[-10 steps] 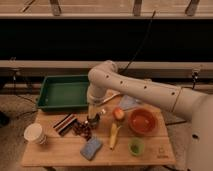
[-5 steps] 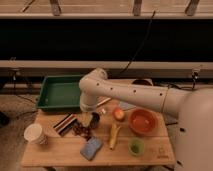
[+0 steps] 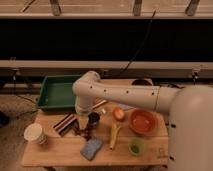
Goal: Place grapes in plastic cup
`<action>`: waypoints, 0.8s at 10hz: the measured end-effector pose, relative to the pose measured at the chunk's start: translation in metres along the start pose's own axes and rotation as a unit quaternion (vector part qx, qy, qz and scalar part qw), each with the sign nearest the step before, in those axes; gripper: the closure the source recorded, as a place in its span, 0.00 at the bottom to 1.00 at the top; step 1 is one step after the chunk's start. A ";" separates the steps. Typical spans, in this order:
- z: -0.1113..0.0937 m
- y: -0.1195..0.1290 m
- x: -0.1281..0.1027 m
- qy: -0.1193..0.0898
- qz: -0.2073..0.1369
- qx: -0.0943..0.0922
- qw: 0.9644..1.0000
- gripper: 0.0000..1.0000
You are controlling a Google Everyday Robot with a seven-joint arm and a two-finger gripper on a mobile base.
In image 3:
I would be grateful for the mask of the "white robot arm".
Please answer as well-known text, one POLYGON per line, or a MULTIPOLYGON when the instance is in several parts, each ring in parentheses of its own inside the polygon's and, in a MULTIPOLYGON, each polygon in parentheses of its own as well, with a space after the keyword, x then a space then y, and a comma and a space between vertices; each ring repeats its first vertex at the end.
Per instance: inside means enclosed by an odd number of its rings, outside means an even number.
POLYGON ((97 98, 167 114, 168 171, 213 171, 213 87, 104 84, 97 72, 89 71, 72 90, 79 115, 89 113, 97 98))

